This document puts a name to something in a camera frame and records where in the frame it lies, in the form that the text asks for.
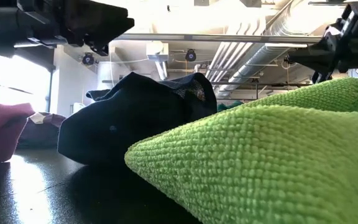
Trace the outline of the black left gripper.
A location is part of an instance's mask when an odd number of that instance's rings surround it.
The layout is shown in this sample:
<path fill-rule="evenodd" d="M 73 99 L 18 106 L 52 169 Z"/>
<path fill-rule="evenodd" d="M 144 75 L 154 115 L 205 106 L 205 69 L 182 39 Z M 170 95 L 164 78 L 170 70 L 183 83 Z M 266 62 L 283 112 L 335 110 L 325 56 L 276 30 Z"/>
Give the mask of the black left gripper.
<path fill-rule="evenodd" d="M 58 45 L 87 45 L 100 56 L 109 43 L 134 27 L 123 7 L 90 0 L 0 1 L 0 56 L 16 49 Z"/>

